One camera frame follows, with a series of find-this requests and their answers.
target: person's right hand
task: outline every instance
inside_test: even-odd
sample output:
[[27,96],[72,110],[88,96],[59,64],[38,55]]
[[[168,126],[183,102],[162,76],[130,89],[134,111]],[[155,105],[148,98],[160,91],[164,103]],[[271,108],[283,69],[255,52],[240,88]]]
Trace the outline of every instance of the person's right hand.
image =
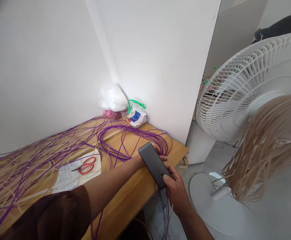
[[164,163],[165,167],[171,174],[172,178],[164,174],[163,180],[166,184],[166,193],[168,195],[170,205],[173,205],[173,211],[180,216],[192,207],[188,194],[186,192],[184,182],[180,174],[170,163]]

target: label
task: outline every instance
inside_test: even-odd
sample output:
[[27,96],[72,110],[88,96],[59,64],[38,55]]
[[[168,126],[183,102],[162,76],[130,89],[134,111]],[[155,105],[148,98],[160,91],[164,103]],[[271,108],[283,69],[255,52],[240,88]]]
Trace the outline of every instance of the label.
[[132,122],[137,121],[137,120],[140,118],[140,115],[141,115],[141,114],[140,114],[138,111],[135,111],[134,116],[133,116],[133,117],[130,117],[131,121],[132,121]]

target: green clip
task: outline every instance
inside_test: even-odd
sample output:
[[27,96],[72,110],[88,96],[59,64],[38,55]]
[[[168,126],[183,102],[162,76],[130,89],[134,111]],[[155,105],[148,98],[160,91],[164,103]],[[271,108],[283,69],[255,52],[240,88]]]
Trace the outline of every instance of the green clip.
[[[138,101],[136,101],[136,100],[133,100],[133,99],[129,99],[128,102],[129,102],[129,101],[130,101],[130,102],[134,102],[134,103],[140,105],[141,107],[143,107],[143,108],[145,109],[144,104],[142,104],[142,103],[140,103],[140,102],[138,102]],[[132,104],[131,104],[131,103],[128,103],[128,105],[129,105],[129,107],[128,107],[128,113],[130,113],[131,110],[132,110]]]

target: fan grille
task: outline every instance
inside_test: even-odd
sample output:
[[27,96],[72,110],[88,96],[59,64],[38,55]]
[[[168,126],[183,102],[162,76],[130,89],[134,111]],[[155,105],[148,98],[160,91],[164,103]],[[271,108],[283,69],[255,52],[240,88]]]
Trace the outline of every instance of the fan grille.
[[219,141],[239,141],[249,108],[261,96],[291,94],[291,33],[250,45],[211,77],[196,108],[196,122]]

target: white plastic bag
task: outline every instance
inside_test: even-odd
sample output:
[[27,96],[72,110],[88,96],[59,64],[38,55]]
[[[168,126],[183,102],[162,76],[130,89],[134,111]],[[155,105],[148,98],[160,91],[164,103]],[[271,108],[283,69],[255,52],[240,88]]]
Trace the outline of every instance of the white plastic bag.
[[148,120],[148,114],[145,112],[145,106],[135,100],[128,100],[128,112],[122,116],[129,119],[129,124],[134,128],[139,128]]
[[115,84],[109,84],[101,89],[102,99],[99,106],[105,110],[112,110],[114,112],[123,111],[128,104],[124,93]]

